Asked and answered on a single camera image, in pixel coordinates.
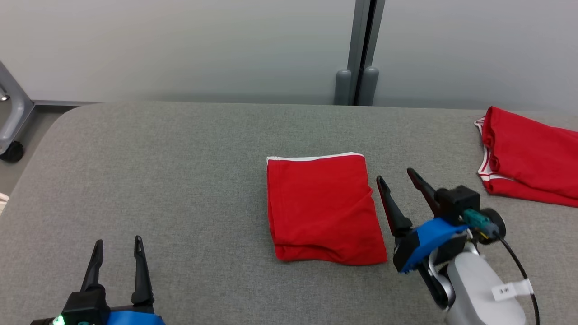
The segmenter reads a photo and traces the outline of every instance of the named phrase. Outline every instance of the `floor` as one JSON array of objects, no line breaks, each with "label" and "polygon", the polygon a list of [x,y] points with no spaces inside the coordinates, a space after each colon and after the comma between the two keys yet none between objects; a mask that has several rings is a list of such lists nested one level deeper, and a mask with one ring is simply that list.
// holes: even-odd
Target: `floor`
[{"label": "floor", "polygon": [[[11,107],[9,100],[0,102],[0,128],[4,125],[8,115],[10,115]],[[57,118],[70,109],[69,107],[60,106],[35,107],[26,124],[16,137],[16,140],[24,145],[24,157],[16,163],[0,161],[0,193],[10,196],[22,171],[28,164],[32,154],[34,154],[34,150],[46,131]]]}]

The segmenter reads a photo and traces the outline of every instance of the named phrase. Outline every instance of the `teal connector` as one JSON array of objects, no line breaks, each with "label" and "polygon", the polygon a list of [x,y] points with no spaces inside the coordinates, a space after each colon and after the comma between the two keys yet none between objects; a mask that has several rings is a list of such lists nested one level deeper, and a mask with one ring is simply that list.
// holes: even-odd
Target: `teal connector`
[{"label": "teal connector", "polygon": [[482,215],[478,211],[466,209],[462,217],[464,218],[464,222],[470,228],[478,228],[481,232],[484,233],[484,235],[488,236],[489,238],[494,239],[495,238],[494,233],[495,232],[499,233],[498,226],[493,222],[491,222],[490,218],[486,217],[485,215]]}]

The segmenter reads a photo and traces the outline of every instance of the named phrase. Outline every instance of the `black cable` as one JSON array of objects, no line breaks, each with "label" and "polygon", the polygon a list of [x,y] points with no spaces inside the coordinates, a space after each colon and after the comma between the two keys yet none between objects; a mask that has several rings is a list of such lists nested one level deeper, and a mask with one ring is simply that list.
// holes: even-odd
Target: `black cable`
[{"label": "black cable", "polygon": [[[516,262],[516,265],[518,265],[518,268],[520,269],[520,272],[522,273],[524,279],[528,279],[526,270],[524,270],[522,263],[520,263],[520,260],[518,259],[516,254],[514,254],[514,251],[512,250],[510,245],[508,245],[506,240],[502,236],[500,236],[500,234],[497,233],[496,231],[494,232],[494,235],[502,242],[504,247],[507,249],[507,252],[510,253],[512,258],[514,259],[514,262]],[[536,301],[536,296],[532,293],[530,294],[530,298],[532,299],[532,305],[534,305],[534,315],[536,316],[536,325],[540,325],[540,311],[538,310],[538,302]]]}]

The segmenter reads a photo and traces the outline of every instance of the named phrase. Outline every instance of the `white trim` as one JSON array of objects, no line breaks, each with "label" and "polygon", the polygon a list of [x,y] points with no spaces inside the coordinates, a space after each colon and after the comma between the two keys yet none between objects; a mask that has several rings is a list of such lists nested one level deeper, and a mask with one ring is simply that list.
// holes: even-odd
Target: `white trim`
[{"label": "white trim", "polygon": [[344,157],[344,156],[361,156],[361,157],[365,157],[365,156],[362,155],[361,153],[355,153],[355,152],[346,152],[346,153],[340,153],[340,154],[330,154],[330,155],[328,155],[328,156],[319,156],[319,157],[291,157],[291,158],[285,158],[285,157],[278,157],[278,156],[270,156],[270,157],[267,157],[267,164],[269,164],[269,160],[312,161],[312,160],[318,160],[318,159]]},{"label": "white trim", "polygon": [[[484,126],[484,120],[486,118],[482,117],[479,120],[476,120],[473,125],[477,126],[478,130],[480,130],[480,135],[483,135],[482,129]],[[511,178],[507,178],[505,176],[502,175],[498,175],[497,173],[495,173],[491,168],[490,168],[490,149],[488,147],[486,147],[483,143],[482,146],[484,147],[484,160],[482,160],[480,168],[477,170],[477,174],[480,176],[480,178],[482,179],[482,181],[489,181],[490,179],[509,179],[509,180],[514,180]]]}]

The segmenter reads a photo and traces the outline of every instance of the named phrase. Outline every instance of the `red cloth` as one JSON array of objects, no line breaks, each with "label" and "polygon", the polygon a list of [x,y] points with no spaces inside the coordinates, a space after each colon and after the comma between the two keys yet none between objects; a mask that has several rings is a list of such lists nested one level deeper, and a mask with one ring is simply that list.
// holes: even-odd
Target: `red cloth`
[{"label": "red cloth", "polygon": [[387,261],[365,157],[313,158],[267,158],[269,227],[277,258],[347,265]]},{"label": "red cloth", "polygon": [[478,174],[490,194],[578,207],[578,132],[494,106],[474,124],[485,148]]}]

